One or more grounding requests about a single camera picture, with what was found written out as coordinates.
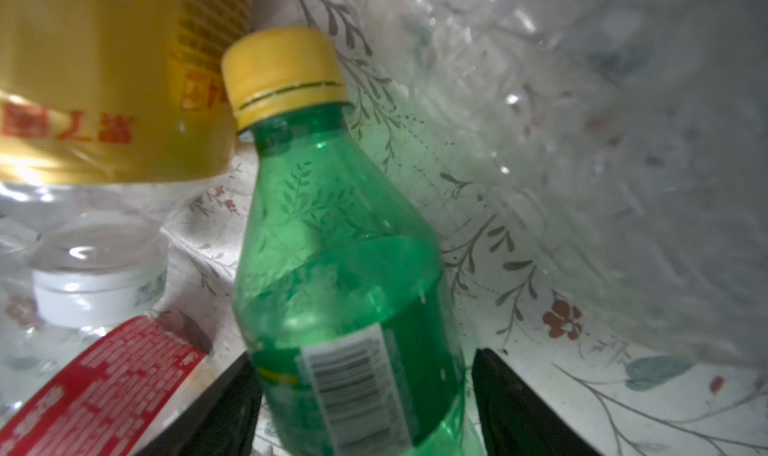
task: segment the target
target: green bottle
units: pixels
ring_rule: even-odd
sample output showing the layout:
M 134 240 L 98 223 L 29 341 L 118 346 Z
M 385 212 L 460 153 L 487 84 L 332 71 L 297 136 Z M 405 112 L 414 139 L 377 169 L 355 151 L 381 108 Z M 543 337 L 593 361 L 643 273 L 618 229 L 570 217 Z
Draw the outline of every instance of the green bottle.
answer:
M 436 236 L 352 141 L 331 42 L 258 32 L 223 69 L 260 157 L 233 307 L 286 449 L 482 451 Z

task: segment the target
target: red label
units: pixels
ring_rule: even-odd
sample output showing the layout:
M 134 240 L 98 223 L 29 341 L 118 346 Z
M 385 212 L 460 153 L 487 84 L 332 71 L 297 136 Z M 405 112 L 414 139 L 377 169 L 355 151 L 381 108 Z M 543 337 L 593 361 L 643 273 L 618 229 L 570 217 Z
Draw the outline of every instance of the red label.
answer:
M 78 355 L 0 429 L 0 456 L 122 456 L 205 355 L 148 317 Z

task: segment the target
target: barcode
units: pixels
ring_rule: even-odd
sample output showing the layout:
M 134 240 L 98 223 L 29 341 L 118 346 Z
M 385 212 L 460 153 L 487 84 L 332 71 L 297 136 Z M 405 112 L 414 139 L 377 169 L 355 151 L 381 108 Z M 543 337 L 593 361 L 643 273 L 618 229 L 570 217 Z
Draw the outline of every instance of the barcode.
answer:
M 412 447 L 380 325 L 302 348 L 335 456 L 391 456 Z

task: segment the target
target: flower print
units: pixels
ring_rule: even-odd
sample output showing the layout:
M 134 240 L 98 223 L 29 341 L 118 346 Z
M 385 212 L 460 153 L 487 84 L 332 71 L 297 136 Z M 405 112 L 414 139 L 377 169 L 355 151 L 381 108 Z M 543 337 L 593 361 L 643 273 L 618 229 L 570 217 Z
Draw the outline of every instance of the flower print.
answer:
M 581 317 L 581 311 L 576 306 L 558 299 L 552 303 L 552 311 L 544 313 L 542 320 L 550 326 L 549 337 L 555 339 L 568 334 L 568 339 L 575 341 L 581 335 L 581 324 L 576 320 Z

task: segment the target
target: crumpled plastic wrap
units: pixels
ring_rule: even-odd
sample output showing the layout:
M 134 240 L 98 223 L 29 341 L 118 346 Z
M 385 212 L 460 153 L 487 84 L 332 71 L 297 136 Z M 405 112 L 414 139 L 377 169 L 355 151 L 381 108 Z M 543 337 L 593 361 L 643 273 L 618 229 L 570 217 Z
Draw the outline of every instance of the crumpled plastic wrap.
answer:
M 554 287 L 635 341 L 768 364 L 765 0 L 347 0 Z

